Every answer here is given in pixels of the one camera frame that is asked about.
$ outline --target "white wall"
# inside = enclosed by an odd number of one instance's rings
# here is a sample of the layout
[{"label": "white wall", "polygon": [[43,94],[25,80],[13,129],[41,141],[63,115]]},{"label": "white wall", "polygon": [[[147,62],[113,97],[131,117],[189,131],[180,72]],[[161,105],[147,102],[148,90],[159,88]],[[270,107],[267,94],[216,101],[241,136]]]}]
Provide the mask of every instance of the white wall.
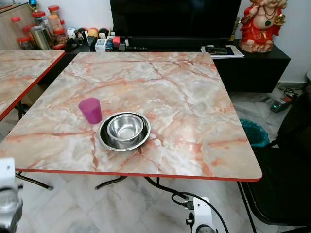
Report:
[{"label": "white wall", "polygon": [[109,0],[37,0],[40,9],[49,12],[48,6],[59,5],[60,17],[66,27],[113,28]]},{"label": "white wall", "polygon": [[[238,16],[242,17],[249,0],[242,0]],[[292,60],[287,66],[280,82],[304,83],[306,73],[311,70],[311,0],[289,0],[286,24],[281,28],[275,44]]]},{"label": "white wall", "polygon": [[[60,6],[60,16],[66,27],[113,27],[109,0],[38,0],[40,9],[48,12],[48,6]],[[238,16],[242,17],[249,0],[242,0]],[[284,10],[287,23],[282,27],[276,45],[292,59],[281,82],[305,82],[305,74],[311,69],[311,0],[289,0]],[[237,30],[237,38],[242,34]]]}]

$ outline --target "paper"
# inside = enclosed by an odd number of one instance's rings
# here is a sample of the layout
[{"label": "paper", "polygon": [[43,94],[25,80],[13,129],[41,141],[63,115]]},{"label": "paper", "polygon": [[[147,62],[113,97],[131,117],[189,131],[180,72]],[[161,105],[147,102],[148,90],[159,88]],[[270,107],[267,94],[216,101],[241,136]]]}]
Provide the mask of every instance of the paper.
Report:
[{"label": "paper", "polygon": [[[241,53],[237,47],[235,47],[234,45],[226,45],[226,47],[230,47],[234,53],[234,55],[210,55],[212,57],[212,59],[224,59],[224,58],[243,58],[244,54]],[[206,52],[205,51],[205,46],[201,47],[201,51],[202,52]]]}]

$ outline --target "stainless steel bowl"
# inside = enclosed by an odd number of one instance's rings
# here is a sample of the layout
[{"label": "stainless steel bowl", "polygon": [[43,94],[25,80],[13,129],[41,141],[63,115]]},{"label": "stainless steel bowl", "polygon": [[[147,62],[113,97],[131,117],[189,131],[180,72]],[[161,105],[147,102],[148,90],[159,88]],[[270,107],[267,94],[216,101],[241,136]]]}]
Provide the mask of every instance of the stainless steel bowl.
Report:
[{"label": "stainless steel bowl", "polygon": [[[115,117],[122,115],[122,114],[133,114],[138,116],[142,122],[143,122],[143,127],[141,133],[134,138],[133,140],[130,141],[117,141],[111,138],[107,132],[108,124],[110,121],[112,121]],[[148,119],[138,113],[132,113],[132,112],[122,112],[122,113],[117,113],[106,120],[104,120],[101,125],[99,126],[98,129],[98,139],[101,144],[103,144],[106,148],[114,151],[128,151],[128,150],[133,150],[139,146],[141,146],[149,137],[151,131],[151,126],[150,122]]]},{"label": "stainless steel bowl", "polygon": [[142,128],[142,120],[137,115],[121,114],[108,123],[107,133],[116,141],[126,142],[135,139]]}]

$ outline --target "television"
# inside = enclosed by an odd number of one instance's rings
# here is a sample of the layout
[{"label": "television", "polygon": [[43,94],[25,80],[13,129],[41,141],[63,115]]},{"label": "television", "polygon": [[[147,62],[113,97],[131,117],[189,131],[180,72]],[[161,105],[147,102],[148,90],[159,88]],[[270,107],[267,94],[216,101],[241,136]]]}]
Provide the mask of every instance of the television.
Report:
[{"label": "television", "polygon": [[117,36],[136,39],[138,46],[146,41],[178,46],[228,40],[241,0],[110,0],[110,4]]}]

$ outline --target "metal canister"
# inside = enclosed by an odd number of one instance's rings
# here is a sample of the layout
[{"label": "metal canister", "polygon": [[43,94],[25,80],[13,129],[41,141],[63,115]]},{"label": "metal canister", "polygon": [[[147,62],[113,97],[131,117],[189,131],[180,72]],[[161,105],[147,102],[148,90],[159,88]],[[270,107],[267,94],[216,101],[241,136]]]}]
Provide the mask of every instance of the metal canister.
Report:
[{"label": "metal canister", "polygon": [[42,26],[35,26],[30,29],[36,44],[42,50],[50,50],[53,47],[51,34],[48,28]]}]

